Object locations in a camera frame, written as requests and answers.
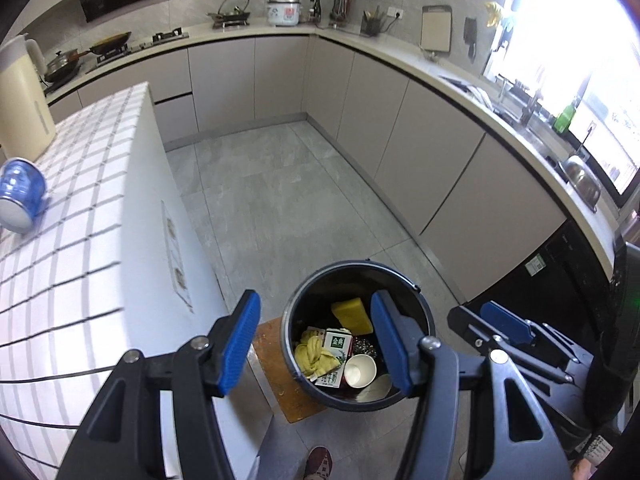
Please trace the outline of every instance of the power outlet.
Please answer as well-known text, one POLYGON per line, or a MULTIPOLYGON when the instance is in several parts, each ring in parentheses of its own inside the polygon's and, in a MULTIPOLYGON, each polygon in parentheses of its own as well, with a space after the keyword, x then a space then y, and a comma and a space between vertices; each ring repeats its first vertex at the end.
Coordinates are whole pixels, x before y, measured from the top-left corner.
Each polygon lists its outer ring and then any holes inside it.
POLYGON ((386 15, 389 16, 390 18, 394 18, 396 14, 400 14, 400 16, 398 16, 398 20, 402 20, 402 15, 404 14, 404 10, 396 9, 395 7, 389 7, 386 10, 386 15))

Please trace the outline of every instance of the trash can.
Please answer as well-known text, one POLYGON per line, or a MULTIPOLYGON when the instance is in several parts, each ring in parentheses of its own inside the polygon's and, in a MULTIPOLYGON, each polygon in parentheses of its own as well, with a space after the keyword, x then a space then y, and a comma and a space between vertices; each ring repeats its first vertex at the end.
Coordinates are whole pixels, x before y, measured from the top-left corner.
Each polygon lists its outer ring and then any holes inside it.
MULTIPOLYGON (((308 326, 339 328, 340 324, 331 312, 331 304, 360 298, 370 317, 370 300, 381 289, 389 291, 398 310, 413 317, 425 335, 435 335, 433 316, 420 288, 397 270, 368 260, 336 262, 309 276, 293 293, 282 316, 280 343, 287 368, 300 387, 320 404, 345 412, 372 412, 398 402, 404 395, 396 387, 377 387, 381 392, 369 390, 366 396, 358 395, 353 388, 321 388, 309 381, 294 359, 296 343, 308 326)), ((382 359, 378 359, 378 375, 387 374, 382 359)), ((388 381, 387 375, 381 383, 388 381)))

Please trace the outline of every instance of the person's foot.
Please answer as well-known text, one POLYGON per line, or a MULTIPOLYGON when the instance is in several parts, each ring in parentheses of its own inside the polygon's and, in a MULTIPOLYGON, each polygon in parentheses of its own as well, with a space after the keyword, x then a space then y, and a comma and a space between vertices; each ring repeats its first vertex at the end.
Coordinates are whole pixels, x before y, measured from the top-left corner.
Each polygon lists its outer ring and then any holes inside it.
POLYGON ((334 461, 325 447, 315 447, 306 459, 304 480, 327 480, 331 474, 334 461))

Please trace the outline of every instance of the window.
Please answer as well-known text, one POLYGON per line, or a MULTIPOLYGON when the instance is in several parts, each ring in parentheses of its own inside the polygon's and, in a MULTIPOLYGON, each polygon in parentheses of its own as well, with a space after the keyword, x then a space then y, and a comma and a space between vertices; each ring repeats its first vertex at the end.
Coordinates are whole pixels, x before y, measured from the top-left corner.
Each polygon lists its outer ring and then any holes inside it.
POLYGON ((585 141, 590 165, 622 206, 640 180, 638 31, 618 0, 514 5, 500 75, 521 81, 530 94, 540 88, 543 107, 555 116, 581 98, 568 140, 575 147, 585 141))

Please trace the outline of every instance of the electric kettle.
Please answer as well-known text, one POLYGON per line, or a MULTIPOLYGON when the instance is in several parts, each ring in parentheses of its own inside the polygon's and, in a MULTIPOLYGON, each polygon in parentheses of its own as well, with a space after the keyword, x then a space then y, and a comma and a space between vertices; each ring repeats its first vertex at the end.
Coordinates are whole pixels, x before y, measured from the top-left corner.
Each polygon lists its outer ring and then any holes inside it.
POLYGON ((0 144, 7 158, 31 162, 56 136, 34 65, 41 75, 47 71, 35 40, 20 35, 0 48, 0 144))

